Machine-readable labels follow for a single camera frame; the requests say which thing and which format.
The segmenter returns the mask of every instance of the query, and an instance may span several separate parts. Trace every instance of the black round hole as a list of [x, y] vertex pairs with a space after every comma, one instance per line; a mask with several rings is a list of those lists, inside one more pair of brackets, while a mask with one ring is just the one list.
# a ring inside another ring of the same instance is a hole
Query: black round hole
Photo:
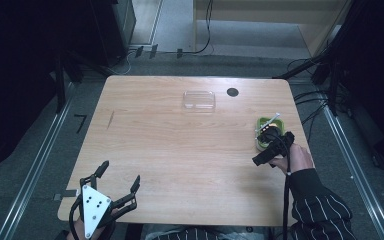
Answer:
[[227, 89], [227, 95], [229, 95], [231, 97], [236, 97], [236, 96], [238, 96], [238, 94], [239, 94], [239, 91], [236, 88]]

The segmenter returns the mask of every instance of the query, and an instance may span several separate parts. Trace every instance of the human hand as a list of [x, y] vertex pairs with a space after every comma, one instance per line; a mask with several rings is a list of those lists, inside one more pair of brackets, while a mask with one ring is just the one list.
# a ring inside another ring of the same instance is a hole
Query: human hand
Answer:
[[[314, 168], [313, 158], [310, 153], [306, 148], [301, 147], [298, 144], [291, 145], [291, 148], [289, 149], [289, 156], [291, 158], [291, 173], [308, 168]], [[270, 160], [269, 163], [277, 166], [283, 171], [283, 173], [286, 174], [286, 169], [288, 167], [288, 160], [286, 157], [274, 158]]]

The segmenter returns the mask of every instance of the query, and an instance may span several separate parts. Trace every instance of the person's arm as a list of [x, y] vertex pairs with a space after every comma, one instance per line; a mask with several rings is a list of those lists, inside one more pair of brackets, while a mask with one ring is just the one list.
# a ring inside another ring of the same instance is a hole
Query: person's arm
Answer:
[[[307, 149], [290, 148], [291, 192], [294, 197], [291, 227], [294, 239], [355, 239], [351, 230], [351, 210], [345, 202], [321, 183]], [[286, 173], [287, 160], [273, 159], [271, 164]]]

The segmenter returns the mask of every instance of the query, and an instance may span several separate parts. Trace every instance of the green object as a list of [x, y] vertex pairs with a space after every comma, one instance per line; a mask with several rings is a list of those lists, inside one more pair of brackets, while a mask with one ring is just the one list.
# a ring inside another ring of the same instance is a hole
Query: green object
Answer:
[[[266, 124], [267, 121], [269, 121], [271, 118], [266, 118], [266, 117], [261, 117], [258, 119], [257, 121], [257, 130], [260, 129], [261, 125], [264, 125]], [[280, 129], [280, 132], [282, 135], [285, 134], [285, 125], [283, 124], [283, 121], [279, 118], [276, 118], [275, 120], [273, 120], [273, 122], [271, 122], [268, 126], [276, 126]], [[256, 131], [256, 137], [258, 137], [260, 135], [261, 131]], [[266, 142], [260, 142], [258, 140], [257, 141], [257, 148], [260, 150], [260, 151], [263, 151], [265, 148], [267, 148], [267, 146], [270, 144], [270, 143], [266, 143]]]

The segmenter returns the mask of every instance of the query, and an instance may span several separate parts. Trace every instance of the black tool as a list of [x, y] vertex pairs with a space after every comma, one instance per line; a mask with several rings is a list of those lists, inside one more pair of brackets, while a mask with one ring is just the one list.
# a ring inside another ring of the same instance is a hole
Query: black tool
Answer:
[[109, 239], [112, 235], [115, 228], [115, 221], [118, 218], [137, 208], [136, 192], [140, 187], [139, 175], [130, 188], [130, 194], [115, 202], [97, 191], [96, 179], [102, 177], [108, 166], [109, 161], [105, 161], [98, 167], [94, 174], [80, 179], [82, 192], [71, 207], [69, 216], [70, 230], [74, 239], [79, 239], [73, 222], [74, 211], [77, 207], [79, 207], [80, 217], [85, 224], [85, 237], [90, 238], [97, 228], [111, 226], [108, 228], [111, 229], [109, 233], [105, 234], [105, 239]]
[[286, 132], [285, 135], [281, 135], [278, 127], [270, 126], [262, 129], [257, 139], [260, 142], [269, 143], [264, 151], [252, 158], [255, 165], [259, 166], [269, 162], [278, 155], [285, 157], [292, 143], [294, 143], [295, 136], [292, 132]]

